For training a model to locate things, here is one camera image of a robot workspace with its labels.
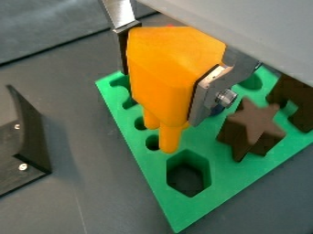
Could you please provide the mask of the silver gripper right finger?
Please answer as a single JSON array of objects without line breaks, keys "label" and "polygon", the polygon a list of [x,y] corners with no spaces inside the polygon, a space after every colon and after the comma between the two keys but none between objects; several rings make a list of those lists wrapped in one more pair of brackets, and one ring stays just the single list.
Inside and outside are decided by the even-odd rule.
[{"label": "silver gripper right finger", "polygon": [[237,98],[233,86],[247,80],[263,62],[226,47],[221,64],[217,64],[194,83],[189,109],[189,124],[197,126],[209,116],[218,115]]}]

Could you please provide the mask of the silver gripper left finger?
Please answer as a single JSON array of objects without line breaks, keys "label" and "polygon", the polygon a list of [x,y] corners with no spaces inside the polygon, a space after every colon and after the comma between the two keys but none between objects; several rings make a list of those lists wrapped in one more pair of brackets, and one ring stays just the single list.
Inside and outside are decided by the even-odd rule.
[{"label": "silver gripper left finger", "polygon": [[141,22],[136,19],[136,13],[131,5],[131,0],[101,0],[107,20],[113,26],[113,33],[118,42],[118,51],[121,58],[121,71],[125,75],[129,74],[127,66],[127,39],[129,32],[134,27],[141,27]]}]

